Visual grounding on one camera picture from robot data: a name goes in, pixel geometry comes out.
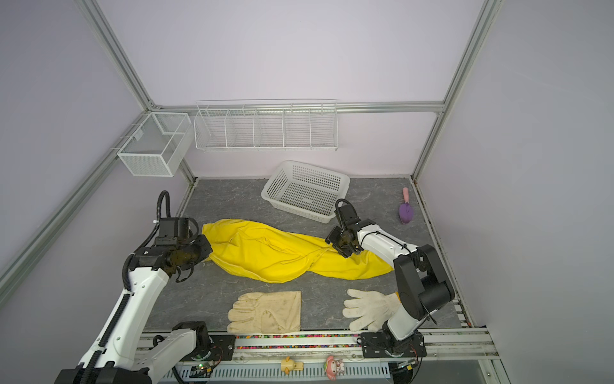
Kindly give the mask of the yellow trousers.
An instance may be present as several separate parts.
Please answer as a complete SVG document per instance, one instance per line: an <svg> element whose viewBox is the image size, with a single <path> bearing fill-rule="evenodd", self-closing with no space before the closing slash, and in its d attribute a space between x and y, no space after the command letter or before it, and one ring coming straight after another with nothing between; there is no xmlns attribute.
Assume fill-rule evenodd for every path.
<svg viewBox="0 0 614 384"><path fill-rule="evenodd" d="M210 258L226 273L264 283L287 283L307 272L326 278L364 280L393 271L370 251L348 259L324 239L284 232L260 222L222 219L202 226Z"/></svg>

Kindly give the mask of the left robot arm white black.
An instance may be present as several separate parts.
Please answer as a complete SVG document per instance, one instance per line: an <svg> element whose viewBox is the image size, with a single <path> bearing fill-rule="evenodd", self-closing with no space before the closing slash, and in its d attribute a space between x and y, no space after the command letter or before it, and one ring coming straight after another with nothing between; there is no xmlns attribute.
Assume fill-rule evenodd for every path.
<svg viewBox="0 0 614 384"><path fill-rule="evenodd" d="M142 358L136 352L142 331L163 288L173 275L193 270L212 251L205 235L154 246L131 254L122 269L124 288L97 339L57 383L157 383L183 358L206 357L211 340L206 323L183 322Z"/></svg>

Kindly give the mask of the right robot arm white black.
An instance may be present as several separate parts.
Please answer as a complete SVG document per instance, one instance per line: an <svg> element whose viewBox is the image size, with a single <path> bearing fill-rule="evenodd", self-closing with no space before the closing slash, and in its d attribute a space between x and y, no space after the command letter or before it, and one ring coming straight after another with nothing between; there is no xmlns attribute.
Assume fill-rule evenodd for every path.
<svg viewBox="0 0 614 384"><path fill-rule="evenodd" d="M335 227L326 243L345 258L369 251L394 271L395 294L348 290L350 298L342 313L352 320L351 331L384 331L401 342L455 298L449 275L432 246L402 241L369 220Z"/></svg>

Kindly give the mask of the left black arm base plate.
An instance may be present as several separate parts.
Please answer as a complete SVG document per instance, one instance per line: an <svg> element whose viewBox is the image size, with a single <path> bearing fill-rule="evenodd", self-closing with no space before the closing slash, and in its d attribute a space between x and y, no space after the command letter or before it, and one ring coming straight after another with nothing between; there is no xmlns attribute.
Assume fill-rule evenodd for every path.
<svg viewBox="0 0 614 384"><path fill-rule="evenodd" d="M215 334L209 336L209 350L200 351L190 357L194 362L231 361L235 350L236 337L232 334Z"/></svg>

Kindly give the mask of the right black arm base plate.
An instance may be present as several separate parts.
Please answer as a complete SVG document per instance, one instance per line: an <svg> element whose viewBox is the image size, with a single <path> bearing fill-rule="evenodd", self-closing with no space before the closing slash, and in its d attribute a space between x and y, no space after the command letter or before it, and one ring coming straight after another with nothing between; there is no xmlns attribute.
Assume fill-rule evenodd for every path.
<svg viewBox="0 0 614 384"><path fill-rule="evenodd" d="M423 334L415 332L397 340L390 332L364 332L357 338L365 358L424 358L427 355Z"/></svg>

